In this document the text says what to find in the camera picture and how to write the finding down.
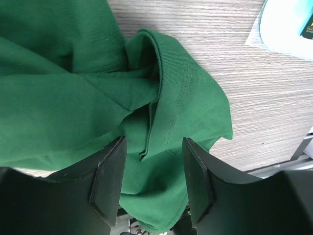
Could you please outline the green t-shirt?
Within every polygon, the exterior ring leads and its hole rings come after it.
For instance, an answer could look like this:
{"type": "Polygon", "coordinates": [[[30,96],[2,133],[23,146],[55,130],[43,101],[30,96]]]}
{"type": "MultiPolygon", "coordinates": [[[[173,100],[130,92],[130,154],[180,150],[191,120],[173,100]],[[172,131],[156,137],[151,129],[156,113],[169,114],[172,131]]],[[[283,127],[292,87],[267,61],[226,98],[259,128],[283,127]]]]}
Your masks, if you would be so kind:
{"type": "Polygon", "coordinates": [[[182,140],[232,138],[229,101],[173,37],[126,40],[105,0],[0,3],[0,164],[55,171],[127,138],[120,205],[164,232],[188,203],[182,140]]]}

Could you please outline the dark book under stack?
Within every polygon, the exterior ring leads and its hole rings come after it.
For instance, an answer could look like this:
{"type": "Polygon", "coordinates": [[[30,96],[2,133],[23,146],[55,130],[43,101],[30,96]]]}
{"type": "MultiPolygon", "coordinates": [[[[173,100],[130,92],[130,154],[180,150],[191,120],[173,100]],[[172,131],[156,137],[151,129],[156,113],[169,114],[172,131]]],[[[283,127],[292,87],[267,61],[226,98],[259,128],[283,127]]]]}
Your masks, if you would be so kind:
{"type": "Polygon", "coordinates": [[[313,39],[313,15],[311,15],[310,18],[308,19],[300,36],[309,40],[313,39]]]}

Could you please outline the aluminium rail right side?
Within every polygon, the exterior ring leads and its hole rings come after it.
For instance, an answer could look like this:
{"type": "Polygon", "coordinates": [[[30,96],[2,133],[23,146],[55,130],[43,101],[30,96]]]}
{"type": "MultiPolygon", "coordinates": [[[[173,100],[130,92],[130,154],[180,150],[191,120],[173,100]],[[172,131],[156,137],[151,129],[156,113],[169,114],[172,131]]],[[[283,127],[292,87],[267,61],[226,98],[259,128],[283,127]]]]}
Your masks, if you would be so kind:
{"type": "Polygon", "coordinates": [[[303,139],[293,156],[286,162],[247,171],[248,174],[265,179],[284,170],[313,169],[313,129],[303,139]]]}

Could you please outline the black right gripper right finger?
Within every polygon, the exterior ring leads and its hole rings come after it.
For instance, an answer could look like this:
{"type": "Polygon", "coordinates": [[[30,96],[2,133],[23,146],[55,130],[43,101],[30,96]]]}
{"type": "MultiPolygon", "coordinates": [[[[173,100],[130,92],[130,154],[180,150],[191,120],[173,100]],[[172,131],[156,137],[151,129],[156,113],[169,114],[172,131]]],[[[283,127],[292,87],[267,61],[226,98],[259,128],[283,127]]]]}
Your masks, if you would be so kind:
{"type": "Polygon", "coordinates": [[[192,225],[200,235],[310,235],[313,173],[280,171],[266,179],[242,172],[182,141],[192,225]]]}

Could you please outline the teal plastic mat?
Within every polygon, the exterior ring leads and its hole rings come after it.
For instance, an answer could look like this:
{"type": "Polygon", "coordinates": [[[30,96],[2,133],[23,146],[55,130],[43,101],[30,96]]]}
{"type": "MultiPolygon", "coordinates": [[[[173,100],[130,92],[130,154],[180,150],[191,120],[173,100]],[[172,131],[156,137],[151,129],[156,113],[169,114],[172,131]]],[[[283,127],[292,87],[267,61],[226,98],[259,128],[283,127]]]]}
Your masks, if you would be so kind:
{"type": "Polygon", "coordinates": [[[260,18],[260,37],[272,51],[313,60],[313,40],[300,36],[313,14],[311,0],[267,0],[260,18]]]}

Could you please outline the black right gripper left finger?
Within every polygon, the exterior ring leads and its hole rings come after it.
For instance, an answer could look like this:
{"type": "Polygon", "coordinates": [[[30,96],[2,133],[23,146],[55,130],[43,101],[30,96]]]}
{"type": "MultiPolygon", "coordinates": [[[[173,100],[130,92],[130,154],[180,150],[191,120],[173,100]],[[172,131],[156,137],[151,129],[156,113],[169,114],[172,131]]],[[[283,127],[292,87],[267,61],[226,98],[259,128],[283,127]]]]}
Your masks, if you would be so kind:
{"type": "Polygon", "coordinates": [[[126,156],[127,140],[121,136],[45,178],[2,167],[1,234],[110,234],[116,222],[126,156]]]}

